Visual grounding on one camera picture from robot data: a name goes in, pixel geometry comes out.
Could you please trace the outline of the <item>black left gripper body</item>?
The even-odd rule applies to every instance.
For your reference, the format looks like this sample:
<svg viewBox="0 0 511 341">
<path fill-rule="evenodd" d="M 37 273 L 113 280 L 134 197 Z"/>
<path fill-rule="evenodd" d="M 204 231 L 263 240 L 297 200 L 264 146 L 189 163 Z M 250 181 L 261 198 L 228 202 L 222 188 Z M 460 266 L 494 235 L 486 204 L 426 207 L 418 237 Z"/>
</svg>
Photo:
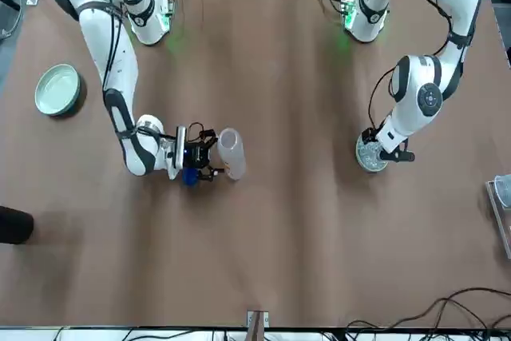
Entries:
<svg viewBox="0 0 511 341">
<path fill-rule="evenodd" d="M 393 161 L 393 162 L 413 162 L 415 161 L 415 155 L 411 151 L 402 151 L 401 149 L 395 149 L 391 153 L 382 150 L 379 154 L 379 158 L 382 161 Z"/>
</svg>

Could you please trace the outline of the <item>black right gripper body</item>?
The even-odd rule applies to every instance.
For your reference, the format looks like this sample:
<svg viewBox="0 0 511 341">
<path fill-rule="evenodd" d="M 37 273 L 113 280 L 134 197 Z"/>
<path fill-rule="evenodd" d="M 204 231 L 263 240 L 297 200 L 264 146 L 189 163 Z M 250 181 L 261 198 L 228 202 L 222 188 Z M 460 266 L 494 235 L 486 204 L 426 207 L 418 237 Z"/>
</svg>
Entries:
<svg viewBox="0 0 511 341">
<path fill-rule="evenodd" d="M 211 146 L 203 141 L 189 142 L 184 144 L 183 166 L 186 169 L 204 169 L 210 163 Z"/>
</svg>

